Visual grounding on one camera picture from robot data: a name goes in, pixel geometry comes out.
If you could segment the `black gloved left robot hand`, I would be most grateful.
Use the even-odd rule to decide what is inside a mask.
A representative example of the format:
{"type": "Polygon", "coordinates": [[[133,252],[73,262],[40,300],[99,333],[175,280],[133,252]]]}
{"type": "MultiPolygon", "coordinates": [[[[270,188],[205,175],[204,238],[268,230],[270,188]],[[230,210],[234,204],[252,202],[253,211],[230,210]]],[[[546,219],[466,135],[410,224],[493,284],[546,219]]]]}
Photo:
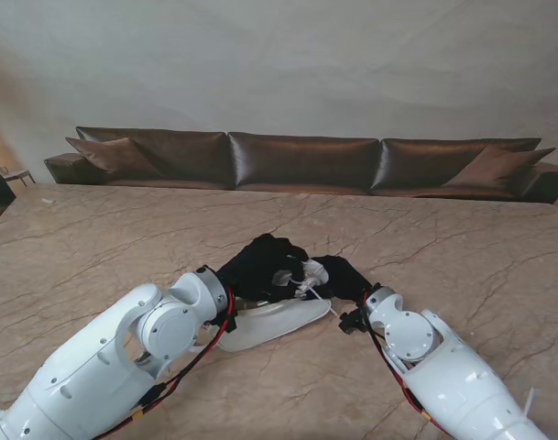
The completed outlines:
{"type": "Polygon", "coordinates": [[[224,286],[234,296],[250,302],[278,303],[293,299],[297,286],[273,283],[275,274],[287,271],[296,281],[305,277],[303,263],[307,252],[290,243],[285,237],[263,234],[256,237],[217,272],[224,286]]]}

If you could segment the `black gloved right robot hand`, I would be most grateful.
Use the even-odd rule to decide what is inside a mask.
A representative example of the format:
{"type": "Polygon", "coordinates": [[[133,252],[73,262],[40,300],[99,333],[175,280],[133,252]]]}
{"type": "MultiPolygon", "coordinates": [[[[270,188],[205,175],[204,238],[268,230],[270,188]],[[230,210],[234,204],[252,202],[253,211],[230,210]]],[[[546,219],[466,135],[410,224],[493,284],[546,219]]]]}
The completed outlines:
{"type": "Polygon", "coordinates": [[[372,284],[345,258],[326,255],[312,257],[309,263],[315,268],[323,267],[323,280],[312,287],[312,294],[317,293],[323,299],[361,303],[372,289],[372,284]]]}

